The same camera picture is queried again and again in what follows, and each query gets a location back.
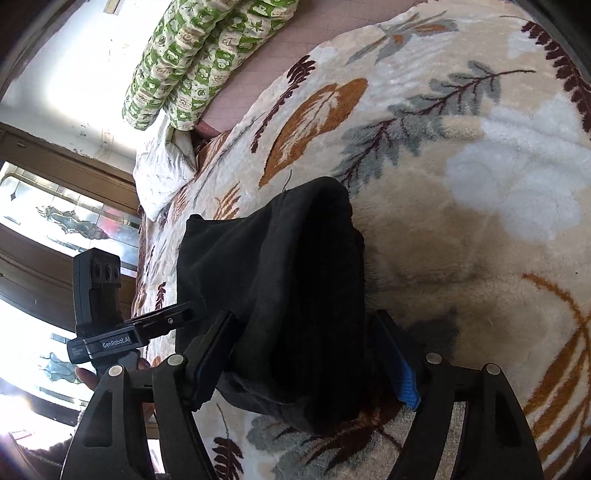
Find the white pillowcase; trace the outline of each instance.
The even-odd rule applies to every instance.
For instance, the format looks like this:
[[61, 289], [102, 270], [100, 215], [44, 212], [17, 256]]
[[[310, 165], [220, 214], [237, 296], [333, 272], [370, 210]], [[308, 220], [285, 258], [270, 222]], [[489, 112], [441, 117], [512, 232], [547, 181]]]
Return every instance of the white pillowcase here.
[[160, 211], [196, 172], [189, 132], [175, 130], [166, 117], [156, 136], [150, 137], [135, 157], [135, 188], [146, 216], [155, 222]]

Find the black cloth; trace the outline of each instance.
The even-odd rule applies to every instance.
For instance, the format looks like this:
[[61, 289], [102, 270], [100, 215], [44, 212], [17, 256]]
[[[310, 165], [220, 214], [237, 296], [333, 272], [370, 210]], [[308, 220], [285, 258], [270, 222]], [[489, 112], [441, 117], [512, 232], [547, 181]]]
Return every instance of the black cloth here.
[[[177, 301], [201, 300], [209, 319], [230, 310], [246, 324], [217, 384], [232, 405], [317, 434], [358, 415], [363, 236], [351, 215], [346, 189], [322, 177], [246, 218], [187, 221]], [[209, 326], [177, 330], [176, 351]]]

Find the fluffy blanket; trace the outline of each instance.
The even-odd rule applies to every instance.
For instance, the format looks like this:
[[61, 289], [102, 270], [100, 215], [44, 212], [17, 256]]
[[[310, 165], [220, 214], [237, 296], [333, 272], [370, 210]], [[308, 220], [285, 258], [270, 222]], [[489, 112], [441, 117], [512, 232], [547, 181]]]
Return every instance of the fluffy blanket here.
[[[333, 176], [365, 237], [366, 305], [455, 364], [500, 365], [558, 478], [591, 433], [590, 105], [566, 52], [515, 5], [431, 2], [340, 35], [277, 79], [144, 222], [135, 314], [176, 302], [191, 214], [247, 216]], [[147, 355], [173, 347], [171, 335]], [[330, 437], [217, 394], [195, 418], [228, 478], [385, 479], [412, 414], [377, 398]]]

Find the metal screw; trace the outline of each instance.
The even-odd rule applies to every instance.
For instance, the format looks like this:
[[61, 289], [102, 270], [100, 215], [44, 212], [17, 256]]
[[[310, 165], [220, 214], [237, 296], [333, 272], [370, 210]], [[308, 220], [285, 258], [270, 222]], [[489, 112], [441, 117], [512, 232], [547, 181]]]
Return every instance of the metal screw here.
[[174, 355], [169, 356], [167, 361], [171, 367], [176, 367], [177, 365], [183, 363], [184, 357], [178, 353], [175, 353]]
[[121, 365], [113, 365], [109, 368], [109, 375], [112, 377], [117, 377], [123, 373], [123, 367]]
[[486, 371], [489, 372], [491, 375], [498, 375], [501, 373], [501, 369], [498, 365], [495, 364], [488, 364], [486, 366]]
[[428, 353], [425, 358], [427, 359], [427, 362], [429, 362], [432, 365], [439, 365], [443, 360], [443, 358], [441, 358], [441, 355], [435, 352]]

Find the orange leaf print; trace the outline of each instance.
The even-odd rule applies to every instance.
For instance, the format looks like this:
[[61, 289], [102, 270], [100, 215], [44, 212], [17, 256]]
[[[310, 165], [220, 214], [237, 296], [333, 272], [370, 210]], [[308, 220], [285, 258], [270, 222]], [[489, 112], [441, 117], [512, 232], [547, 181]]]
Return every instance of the orange leaf print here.
[[238, 185], [240, 185], [240, 182], [236, 183], [228, 193], [224, 195], [222, 200], [216, 198], [219, 205], [217, 206], [216, 213], [213, 214], [213, 220], [232, 220], [238, 214], [240, 207], [234, 208], [241, 197], [238, 195], [238, 192], [240, 191]]
[[177, 196], [174, 198], [174, 203], [172, 207], [172, 215], [171, 221], [172, 223], [176, 223], [181, 215], [183, 214], [185, 208], [189, 204], [189, 200], [187, 198], [187, 188], [189, 185], [185, 185], [180, 191], [177, 193]]
[[267, 158], [259, 188], [300, 158], [308, 143], [337, 128], [353, 111], [368, 87], [366, 79], [355, 79], [338, 87], [327, 85], [308, 98], [281, 129]]
[[[591, 312], [584, 314], [571, 292], [555, 282], [533, 273], [523, 274], [522, 278], [564, 302], [577, 324], [523, 408], [530, 424], [533, 423], [531, 430], [538, 444], [544, 476], [552, 480], [574, 462], [588, 434], [585, 423], [591, 407]], [[582, 398], [573, 401], [581, 387], [584, 388]], [[564, 446], [573, 433], [574, 439]]]
[[434, 35], [436, 33], [449, 32], [450, 30], [443, 24], [428, 23], [426, 25], [419, 25], [414, 28], [414, 31], [419, 35]]
[[195, 174], [194, 180], [197, 180], [203, 171], [209, 166], [212, 162], [213, 158], [217, 155], [217, 153], [222, 149], [226, 140], [230, 136], [231, 130], [228, 130], [221, 135], [218, 135], [216, 138], [212, 139], [205, 147], [203, 147], [198, 155], [197, 155], [197, 162], [199, 164], [199, 170]]

